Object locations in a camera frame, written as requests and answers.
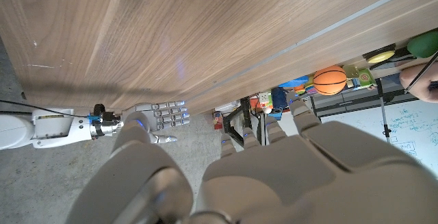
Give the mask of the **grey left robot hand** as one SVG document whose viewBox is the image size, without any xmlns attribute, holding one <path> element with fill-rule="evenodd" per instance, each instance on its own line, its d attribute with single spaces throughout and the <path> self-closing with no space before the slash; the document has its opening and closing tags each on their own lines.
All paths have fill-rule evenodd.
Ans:
<svg viewBox="0 0 438 224">
<path fill-rule="evenodd" d="M 415 159 L 352 126 L 321 123 L 287 95 L 297 134 L 266 121 L 269 143 L 249 128 L 194 195 L 175 161 L 137 120 L 123 125 L 110 159 L 88 182 L 68 223 L 436 223 L 437 179 Z"/>
</svg>

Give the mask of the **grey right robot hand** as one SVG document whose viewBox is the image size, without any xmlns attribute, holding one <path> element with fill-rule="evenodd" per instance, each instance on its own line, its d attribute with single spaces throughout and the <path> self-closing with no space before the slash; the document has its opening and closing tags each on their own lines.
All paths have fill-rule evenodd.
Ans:
<svg viewBox="0 0 438 224">
<path fill-rule="evenodd" d="M 177 138 L 169 135 L 157 135 L 155 132 L 186 125 L 190 122 L 188 109 L 184 101 L 169 101 L 164 103 L 137 103 L 123 110 L 121 119 L 123 124 L 128 123 L 129 118 L 137 120 L 139 125 L 149 133 L 151 143 L 162 144 L 176 142 Z"/>
</svg>

